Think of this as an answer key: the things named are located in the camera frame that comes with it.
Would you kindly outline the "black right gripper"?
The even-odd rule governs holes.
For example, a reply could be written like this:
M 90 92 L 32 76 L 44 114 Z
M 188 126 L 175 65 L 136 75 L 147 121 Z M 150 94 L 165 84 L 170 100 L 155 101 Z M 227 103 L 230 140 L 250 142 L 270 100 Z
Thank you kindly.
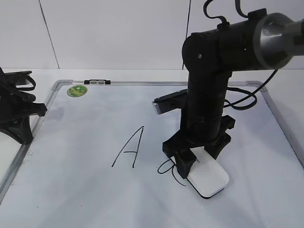
M 187 149 L 204 147 L 204 150 L 216 160 L 220 152 L 231 141 L 231 137 L 226 133 L 226 130 L 233 129 L 235 121 L 229 115 L 222 116 L 218 135 L 213 140 L 201 139 L 191 136 L 183 130 L 178 130 L 170 139 L 162 143 L 162 151 L 168 158 L 171 158 L 175 154 L 174 158 L 178 174 L 185 179 L 197 159 L 195 154 Z

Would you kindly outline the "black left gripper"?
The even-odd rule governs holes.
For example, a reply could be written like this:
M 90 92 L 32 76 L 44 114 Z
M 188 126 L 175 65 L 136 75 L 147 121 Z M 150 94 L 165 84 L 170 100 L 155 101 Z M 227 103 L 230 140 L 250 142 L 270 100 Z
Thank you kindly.
M 31 94 L 36 88 L 31 71 L 5 73 L 0 71 L 0 131 L 20 144 L 30 144 L 33 140 L 29 116 L 45 116 L 44 103 L 35 103 Z

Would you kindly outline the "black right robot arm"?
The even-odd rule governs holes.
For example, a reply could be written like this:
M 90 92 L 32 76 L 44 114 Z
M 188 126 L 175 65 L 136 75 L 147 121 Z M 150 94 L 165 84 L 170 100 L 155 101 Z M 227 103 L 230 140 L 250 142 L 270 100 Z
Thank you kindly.
M 223 115 L 228 80 L 235 71 L 278 70 L 304 53 L 304 23 L 265 9 L 250 12 L 239 23 L 221 23 L 215 30 L 192 33 L 183 43 L 188 87 L 155 100 L 159 111 L 181 110 L 180 129 L 162 145 L 174 158 L 178 174 L 187 178 L 204 147 L 212 158 L 230 142 L 235 120 Z

